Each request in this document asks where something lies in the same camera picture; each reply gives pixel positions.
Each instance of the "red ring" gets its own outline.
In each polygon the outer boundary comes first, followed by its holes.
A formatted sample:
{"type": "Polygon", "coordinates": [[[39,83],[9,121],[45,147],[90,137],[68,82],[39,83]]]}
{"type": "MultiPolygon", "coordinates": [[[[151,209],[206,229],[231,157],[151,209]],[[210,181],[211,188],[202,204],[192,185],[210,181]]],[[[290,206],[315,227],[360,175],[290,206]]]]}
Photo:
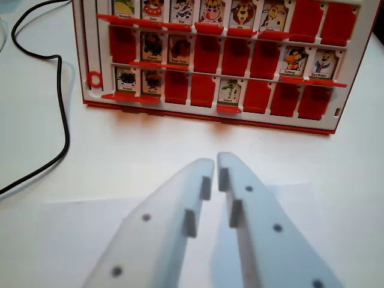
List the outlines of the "red ring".
{"type": "Polygon", "coordinates": [[[101,88],[102,85],[103,85],[103,77],[102,75],[99,73],[99,72],[96,72],[96,71],[90,71],[88,73],[88,76],[87,76],[87,81],[88,81],[88,84],[93,87],[93,88],[101,88]],[[97,76],[99,78],[99,82],[97,84],[95,84],[92,80],[92,76],[97,76]]]}

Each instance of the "character card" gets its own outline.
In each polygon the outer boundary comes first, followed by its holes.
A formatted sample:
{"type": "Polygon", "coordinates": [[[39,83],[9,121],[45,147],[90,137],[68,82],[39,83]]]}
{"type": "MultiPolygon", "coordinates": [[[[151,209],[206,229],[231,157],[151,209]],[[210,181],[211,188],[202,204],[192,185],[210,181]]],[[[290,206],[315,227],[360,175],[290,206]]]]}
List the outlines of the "character card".
{"type": "Polygon", "coordinates": [[[142,0],[142,19],[162,22],[164,14],[163,6],[164,0],[142,0]]]}
{"type": "Polygon", "coordinates": [[[263,6],[260,31],[282,31],[287,19],[288,9],[284,1],[266,1],[263,6]]]}
{"type": "Polygon", "coordinates": [[[287,46],[280,74],[288,76],[302,76],[308,55],[304,47],[287,46]]]}
{"type": "Polygon", "coordinates": [[[170,23],[192,25],[194,0],[171,0],[170,23]]]}
{"type": "Polygon", "coordinates": [[[229,16],[229,28],[252,29],[256,6],[252,0],[232,2],[229,16]]]}
{"type": "Polygon", "coordinates": [[[184,35],[169,35],[168,63],[188,65],[190,63],[191,43],[184,35]]]}
{"type": "Polygon", "coordinates": [[[241,86],[237,79],[222,79],[218,92],[218,104],[234,105],[239,103],[241,86]]]}
{"type": "Polygon", "coordinates": [[[163,41],[157,33],[141,32],[142,39],[142,60],[150,62],[161,62],[163,41]]]}
{"type": "Polygon", "coordinates": [[[112,15],[120,18],[134,17],[134,0],[112,0],[112,15]]]}
{"type": "Polygon", "coordinates": [[[142,70],[142,94],[160,97],[161,77],[159,73],[156,70],[142,70]]]}
{"type": "Polygon", "coordinates": [[[131,68],[115,67],[116,90],[136,93],[136,74],[131,68]]]}
{"type": "Polygon", "coordinates": [[[220,27],[224,19],[224,2],[222,0],[202,0],[199,22],[216,23],[220,27]]]}
{"type": "Polygon", "coordinates": [[[318,49],[314,57],[310,77],[332,79],[337,66],[336,52],[318,49]]]}

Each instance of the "black cable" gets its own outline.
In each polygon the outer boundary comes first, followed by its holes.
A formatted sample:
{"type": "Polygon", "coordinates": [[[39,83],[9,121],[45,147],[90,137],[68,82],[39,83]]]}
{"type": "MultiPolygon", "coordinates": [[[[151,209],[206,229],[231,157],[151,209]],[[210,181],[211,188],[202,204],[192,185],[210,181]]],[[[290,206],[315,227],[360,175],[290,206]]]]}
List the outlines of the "black cable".
{"type": "Polygon", "coordinates": [[[59,107],[60,107],[60,114],[61,114],[61,119],[62,119],[62,125],[64,127],[64,134],[65,134],[65,143],[62,151],[52,160],[50,160],[47,164],[44,166],[41,166],[39,169],[33,171],[32,173],[24,176],[23,178],[20,178],[19,180],[14,181],[12,184],[6,186],[5,188],[0,190],[0,195],[4,194],[8,190],[18,186],[19,184],[31,179],[32,177],[40,174],[41,172],[45,171],[48,169],[50,166],[54,165],[57,161],[59,161],[61,158],[63,158],[66,153],[69,150],[70,147],[70,132],[68,129],[68,124],[67,124],[67,118],[65,117],[65,110],[64,110],[64,104],[62,100],[62,94],[61,94],[61,67],[62,67],[62,59],[60,55],[51,55],[51,56],[44,56],[44,55],[39,55],[33,52],[30,52],[26,49],[24,49],[17,41],[16,41],[16,30],[20,26],[20,24],[24,21],[24,19],[33,11],[36,9],[39,9],[42,6],[53,4],[53,3],[59,3],[59,2],[71,2],[71,0],[51,0],[51,1],[46,1],[40,4],[37,4],[33,6],[32,8],[28,9],[23,16],[16,22],[16,24],[13,26],[11,37],[13,40],[13,43],[19,48],[22,52],[25,54],[42,59],[42,60],[52,60],[52,59],[58,59],[58,71],[57,71],[57,93],[58,93],[58,100],[59,100],[59,107]]]}

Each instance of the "white table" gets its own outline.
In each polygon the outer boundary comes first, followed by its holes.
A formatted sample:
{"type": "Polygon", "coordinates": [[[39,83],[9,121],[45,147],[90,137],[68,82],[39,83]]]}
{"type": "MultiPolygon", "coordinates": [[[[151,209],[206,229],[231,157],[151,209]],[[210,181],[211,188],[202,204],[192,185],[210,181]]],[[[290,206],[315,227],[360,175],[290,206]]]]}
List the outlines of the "white table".
{"type": "MultiPolygon", "coordinates": [[[[11,29],[37,2],[16,1],[16,9],[6,14],[0,8],[2,20],[11,29]]],[[[3,196],[0,209],[31,202],[145,196],[187,163],[230,151],[267,184],[312,183],[335,273],[346,287],[382,287],[384,48],[375,36],[336,135],[329,137],[83,105],[70,5],[33,21],[19,41],[32,51],[58,53],[64,59],[62,85],[71,147],[45,177],[23,185],[12,197],[3,196]]],[[[4,187],[62,149],[56,63],[24,55],[8,38],[0,53],[0,92],[4,187]]]]}

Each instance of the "paper sheet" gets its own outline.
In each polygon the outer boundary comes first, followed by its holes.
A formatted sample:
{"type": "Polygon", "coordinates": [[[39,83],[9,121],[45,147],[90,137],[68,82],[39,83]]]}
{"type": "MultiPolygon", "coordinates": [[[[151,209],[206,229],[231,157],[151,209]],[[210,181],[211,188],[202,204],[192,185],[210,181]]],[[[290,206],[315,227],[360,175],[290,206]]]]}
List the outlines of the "paper sheet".
{"type": "MultiPolygon", "coordinates": [[[[270,187],[324,257],[322,222],[309,184],[270,187]]],[[[81,287],[118,229],[142,198],[23,205],[0,211],[0,287],[81,287]]],[[[180,288],[242,287],[236,231],[225,195],[203,203],[196,239],[189,239],[180,288]]]]}

